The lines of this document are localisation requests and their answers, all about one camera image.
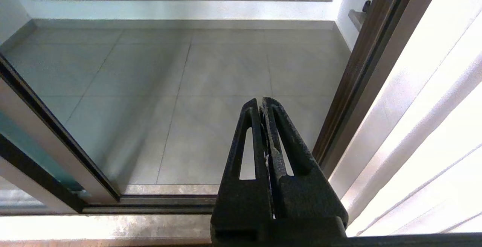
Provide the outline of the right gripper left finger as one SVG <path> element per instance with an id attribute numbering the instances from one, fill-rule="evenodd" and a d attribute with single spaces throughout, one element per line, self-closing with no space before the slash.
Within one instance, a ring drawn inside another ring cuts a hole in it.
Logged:
<path id="1" fill-rule="evenodd" d="M 246 132 L 251 128 L 255 179 L 241 180 Z M 260 247 L 270 241 L 272 223 L 270 180 L 265 164 L 258 102 L 246 102 L 231 143 L 218 196 L 210 219 L 214 247 Z"/>

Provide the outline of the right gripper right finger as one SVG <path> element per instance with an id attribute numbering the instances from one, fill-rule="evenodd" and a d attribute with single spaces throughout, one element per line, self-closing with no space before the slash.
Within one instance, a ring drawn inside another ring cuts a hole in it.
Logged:
<path id="1" fill-rule="evenodd" d="M 263 98 L 262 111 L 275 220 L 292 232 L 345 237 L 348 212 L 287 111 L 270 97 Z"/>

